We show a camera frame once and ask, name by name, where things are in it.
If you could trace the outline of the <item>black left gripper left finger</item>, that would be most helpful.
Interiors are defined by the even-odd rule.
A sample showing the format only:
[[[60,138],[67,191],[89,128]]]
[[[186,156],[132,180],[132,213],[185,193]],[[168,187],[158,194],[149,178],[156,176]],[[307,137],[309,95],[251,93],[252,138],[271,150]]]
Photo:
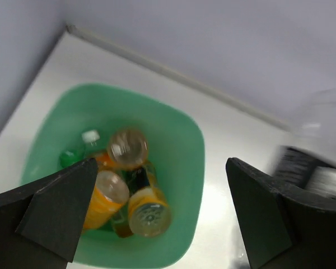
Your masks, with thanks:
[[[0,193],[0,268],[66,268],[96,182],[95,159]]]

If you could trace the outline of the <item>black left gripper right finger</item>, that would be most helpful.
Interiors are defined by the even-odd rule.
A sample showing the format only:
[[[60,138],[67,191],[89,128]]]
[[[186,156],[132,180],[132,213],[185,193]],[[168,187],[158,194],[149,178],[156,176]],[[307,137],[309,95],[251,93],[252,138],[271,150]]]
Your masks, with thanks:
[[[251,268],[336,268],[336,200],[236,157],[226,174]]]

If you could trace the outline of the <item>clear bottle black cap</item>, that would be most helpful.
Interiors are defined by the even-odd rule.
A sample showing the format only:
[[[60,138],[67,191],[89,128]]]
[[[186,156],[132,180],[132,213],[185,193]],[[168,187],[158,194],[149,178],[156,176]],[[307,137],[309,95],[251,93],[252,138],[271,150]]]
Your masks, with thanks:
[[[294,112],[272,176],[336,200],[336,89],[312,94]]]

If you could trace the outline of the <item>small orange juice bottle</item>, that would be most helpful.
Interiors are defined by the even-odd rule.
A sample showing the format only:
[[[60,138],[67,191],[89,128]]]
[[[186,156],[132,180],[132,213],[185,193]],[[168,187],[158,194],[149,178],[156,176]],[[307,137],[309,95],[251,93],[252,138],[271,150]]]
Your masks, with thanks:
[[[98,229],[105,225],[128,199],[129,188],[120,174],[110,170],[98,172],[83,230]]]

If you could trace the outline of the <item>orange blue label drink bottle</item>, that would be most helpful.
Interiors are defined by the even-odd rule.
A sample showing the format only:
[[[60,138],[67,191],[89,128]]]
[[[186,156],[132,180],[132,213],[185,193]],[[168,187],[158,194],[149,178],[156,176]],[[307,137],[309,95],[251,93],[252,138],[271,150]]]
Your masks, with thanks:
[[[171,210],[157,184],[151,163],[125,171],[130,197],[127,204],[111,219],[115,233],[121,238],[139,235],[151,238],[164,233],[171,224]]]

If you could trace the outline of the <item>orange juice bottle gold cap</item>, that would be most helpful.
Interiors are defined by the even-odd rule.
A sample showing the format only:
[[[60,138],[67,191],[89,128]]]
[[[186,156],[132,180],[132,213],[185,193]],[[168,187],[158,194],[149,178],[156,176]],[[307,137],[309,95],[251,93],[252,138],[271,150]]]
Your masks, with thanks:
[[[135,128],[116,131],[106,148],[111,161],[120,168],[135,169],[148,158],[148,142],[144,134]]]

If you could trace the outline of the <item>green plastic soda bottle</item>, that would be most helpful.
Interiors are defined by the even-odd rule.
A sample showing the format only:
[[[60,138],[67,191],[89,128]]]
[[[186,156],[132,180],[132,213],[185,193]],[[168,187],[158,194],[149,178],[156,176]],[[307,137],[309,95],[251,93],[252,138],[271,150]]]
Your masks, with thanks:
[[[85,153],[79,149],[67,149],[59,155],[59,165],[62,168],[71,166],[84,158]]]

